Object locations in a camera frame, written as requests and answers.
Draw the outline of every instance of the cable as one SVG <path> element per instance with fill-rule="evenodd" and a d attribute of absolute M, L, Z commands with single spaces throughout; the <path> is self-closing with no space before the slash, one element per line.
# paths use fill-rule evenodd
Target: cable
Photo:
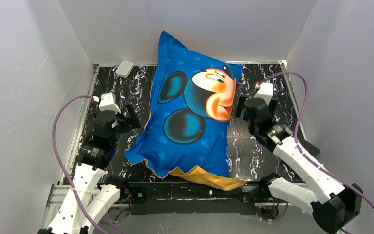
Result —
<path fill-rule="evenodd" d="M 62 163 L 62 160 L 61 160 L 61 157 L 59 156 L 59 152 L 58 152 L 58 149 L 56 147 L 56 124 L 58 123 L 58 120 L 59 120 L 59 117 L 61 116 L 61 113 L 64 111 L 64 109 L 73 101 L 79 99 L 79 98 L 90 98 L 91 100 L 93 100 L 94 98 L 90 95 L 79 95 L 79 96 L 76 96 L 75 98 L 71 99 L 70 101 L 68 101 L 67 103 L 65 103 L 61 109 L 58 111 L 58 113 L 56 114 L 55 116 L 55 120 L 54 120 L 54 124 L 52 125 L 52 147 L 54 149 L 54 153 L 55 153 L 55 157 L 56 157 L 56 160 L 58 161 L 59 163 L 59 166 L 61 167 L 63 173 L 65 174 L 65 178 L 67 179 L 68 183 L 70 184 L 71 188 L 73 188 L 73 193 L 74 193 L 74 196 L 76 198 L 76 202 L 78 203 L 78 206 L 79 208 L 81 209 L 81 211 L 83 212 L 84 216 L 88 219 L 88 221 L 94 225 L 95 228 L 97 228 L 98 230 L 100 230 L 103 234 L 110 234 L 109 232 L 107 232 L 106 230 L 102 229 L 91 217 L 90 215 L 88 214 L 88 212 L 85 210 L 85 207 L 84 205 L 82 204 L 81 202 L 81 199 L 79 199 L 79 196 L 78 196 L 78 192 L 75 190 L 75 185 L 71 179 L 71 176 L 68 174 L 67 172 L 67 169 L 65 168 L 64 164 Z M 125 231 L 123 231 L 121 228 L 119 228 L 118 226 L 114 226 L 119 232 L 121 232 L 122 234 L 126 234 Z"/>
<path fill-rule="evenodd" d="M 117 223 L 124 222 L 124 221 L 127 220 L 127 218 L 130 217 L 130 216 L 131 216 L 131 210 L 130 210 L 130 214 L 128 214 L 127 216 L 125 216 L 122 220 L 117 221 Z"/>
<path fill-rule="evenodd" d="M 237 194 L 235 194 L 235 195 L 236 195 L 237 198 L 243 198 L 243 197 L 252 196 L 252 195 L 255 195 L 255 194 L 257 194 L 257 193 L 246 194 L 246 195 L 243 195 L 243 196 L 237 196 Z"/>
<path fill-rule="evenodd" d="M 289 208 L 289 202 L 286 202 L 286 207 L 284 208 L 283 213 L 281 213 L 281 215 L 279 217 L 273 219 L 272 222 L 276 222 L 276 221 L 281 220 L 284 217 L 284 215 L 286 214 L 287 208 Z"/>
<path fill-rule="evenodd" d="M 299 118 L 298 120 L 296 121 L 296 126 L 295 126 L 295 133 L 293 135 L 294 139 L 295 139 L 295 143 L 296 143 L 296 146 L 299 150 L 299 152 L 303 155 L 303 157 L 305 159 L 307 159 L 310 163 L 312 163 L 315 167 L 319 167 L 319 165 L 317 165 L 313 160 L 311 160 L 305 153 L 303 153 L 302 151 L 302 148 L 300 147 L 299 145 L 299 140 L 298 140 L 298 131 L 299 131 L 299 126 L 300 126 L 300 121 L 302 119 L 302 116 L 303 116 L 303 112 L 304 112 L 304 109 L 306 107 L 306 101 L 307 101 L 307 82 L 305 80 L 305 78 L 303 78 L 299 73 L 296 73 L 296 72 L 278 72 L 276 74 L 273 74 L 269 77 L 267 77 L 266 79 L 262 80 L 260 83 L 262 82 L 266 82 L 268 80 L 271 80 L 273 78 L 276 78 L 278 76 L 281 76 L 281 75 L 284 75 L 284 74 L 292 74 L 292 75 L 295 75 L 297 77 L 299 77 L 302 81 L 303 81 L 303 85 L 304 85 L 304 100 L 303 100 L 303 105 L 302 105 L 302 109 L 300 111 L 300 114 L 299 114 Z M 324 172 L 325 174 L 327 174 L 328 176 L 334 178 L 335 180 L 341 182 L 344 186 L 348 187 L 349 189 L 351 189 L 352 191 L 354 191 L 355 193 L 357 193 L 359 196 L 361 196 L 365 201 L 368 202 L 368 204 L 373 208 L 374 210 L 374 203 L 366 196 L 364 195 L 361 191 L 359 191 L 358 189 L 356 189 L 355 187 L 353 187 L 352 185 L 350 185 L 348 182 L 346 182 L 345 180 L 343 180 L 342 178 L 338 177 L 337 175 L 323 169 L 322 167 L 320 168 L 320 170 L 322 172 Z M 347 234 L 351 234 L 350 232 L 348 232 L 347 230 L 344 230 L 344 229 L 341 229 L 344 233 L 347 233 Z"/>
<path fill-rule="evenodd" d="M 120 220 L 118 223 L 121 223 L 122 221 L 126 220 L 127 217 L 125 217 L 124 219 Z M 116 221 L 112 221 L 110 219 L 110 210 L 108 210 L 107 213 L 105 213 L 104 217 L 102 217 L 102 219 L 100 220 L 100 223 L 102 223 L 102 224 L 108 224 L 108 225 L 112 226 L 115 229 L 117 229 L 117 227 L 118 227 L 117 222 Z"/>
<path fill-rule="evenodd" d="M 276 198 L 273 200 L 273 204 L 269 206 L 269 209 L 273 209 L 275 207 L 275 204 L 276 204 Z"/>
<path fill-rule="evenodd" d="M 271 218 L 272 220 L 274 220 L 275 218 L 265 209 L 264 211 L 265 211 L 265 213 L 263 213 L 263 212 L 261 212 L 261 211 L 258 211 L 257 209 L 256 209 L 256 211 L 257 212 L 259 212 L 260 214 L 262 214 L 262 215 L 265 215 L 265 216 L 267 216 L 266 214 L 268 214 L 268 217 L 269 218 Z"/>
<path fill-rule="evenodd" d="M 279 207 L 280 199 L 278 199 L 278 204 L 275 206 L 275 208 Z"/>
<path fill-rule="evenodd" d="M 114 222 L 117 222 L 118 218 L 120 217 L 120 215 L 121 215 L 124 211 L 129 211 L 129 209 L 128 209 L 128 208 L 125 208 L 125 209 L 123 209 L 122 211 L 120 211 L 120 213 L 118 213 L 118 215 L 117 215 L 117 218 L 115 218 Z"/>
<path fill-rule="evenodd" d="M 131 197 L 131 195 L 130 195 L 130 194 L 128 194 L 128 195 L 127 195 L 127 198 L 126 198 L 126 199 L 125 199 L 124 201 L 121 201 L 121 202 L 120 202 L 120 201 L 118 201 L 118 203 L 124 203 L 124 202 L 128 201 L 130 197 Z"/>
<path fill-rule="evenodd" d="M 132 194 L 130 196 L 130 201 L 128 202 L 128 209 L 131 210 Z"/>

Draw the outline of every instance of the yellow fabric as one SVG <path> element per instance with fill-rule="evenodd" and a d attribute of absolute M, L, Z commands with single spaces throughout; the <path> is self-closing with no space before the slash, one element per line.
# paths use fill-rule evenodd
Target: yellow fabric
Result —
<path fill-rule="evenodd" d="M 225 191 L 229 191 L 238 187 L 243 186 L 246 182 L 238 179 L 226 178 L 221 177 L 212 173 L 208 173 L 203 168 L 199 166 L 193 167 L 189 172 L 184 173 L 180 168 L 176 168 L 169 173 L 173 176 L 181 177 L 185 180 L 198 183 L 198 184 L 205 184 L 216 189 L 221 189 Z"/>

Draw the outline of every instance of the small white device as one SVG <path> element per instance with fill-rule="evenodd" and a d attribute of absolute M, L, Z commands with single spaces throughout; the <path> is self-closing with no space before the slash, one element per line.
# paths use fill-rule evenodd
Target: small white device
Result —
<path fill-rule="evenodd" d="M 134 63 L 128 61 L 122 61 L 120 66 L 117 68 L 115 73 L 121 77 L 127 78 L 128 74 L 131 72 L 134 67 Z"/>

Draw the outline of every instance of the cartoon print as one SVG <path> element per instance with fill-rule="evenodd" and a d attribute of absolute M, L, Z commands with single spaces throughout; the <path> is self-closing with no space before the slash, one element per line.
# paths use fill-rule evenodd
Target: cartoon print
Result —
<path fill-rule="evenodd" d="M 183 72 L 166 77 L 160 87 L 158 103 L 165 104 L 183 94 L 188 108 L 171 113 L 163 126 L 164 135 L 176 144 L 198 141 L 206 129 L 205 118 L 230 121 L 236 78 L 225 65 L 223 70 L 207 68 L 190 79 Z"/>

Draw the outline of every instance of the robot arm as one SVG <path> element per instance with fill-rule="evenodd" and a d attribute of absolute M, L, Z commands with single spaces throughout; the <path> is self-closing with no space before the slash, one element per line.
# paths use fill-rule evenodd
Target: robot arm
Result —
<path fill-rule="evenodd" d="M 249 123 L 249 132 L 309 186 L 309 189 L 302 188 L 278 174 L 270 174 L 260 180 L 260 194 L 266 199 L 282 199 L 301 208 L 312 215 L 324 231 L 336 233 L 359 214 L 362 198 L 321 171 L 323 164 L 302 145 L 295 143 L 293 132 L 287 126 L 276 122 L 274 110 L 277 101 L 273 98 L 273 84 L 262 83 L 256 89 L 253 98 L 239 99 L 236 117 L 240 117 L 242 109 L 245 109 L 244 119 Z"/>
<path fill-rule="evenodd" d="M 78 163 L 73 182 L 75 190 L 90 217 L 98 223 L 108 209 L 124 195 L 125 179 L 110 176 L 102 186 L 100 193 L 91 201 L 93 191 L 105 174 L 105 170 L 115 155 L 120 136 L 139 128 L 140 122 L 135 111 L 126 105 L 130 118 L 125 118 L 116 104 L 115 94 L 101 96 L 98 106 L 100 112 L 94 114 L 94 129 L 91 137 L 86 139 L 79 150 Z M 46 229 L 38 234 L 91 234 L 94 226 L 84 216 L 73 188 L 69 188 L 55 218 Z"/>

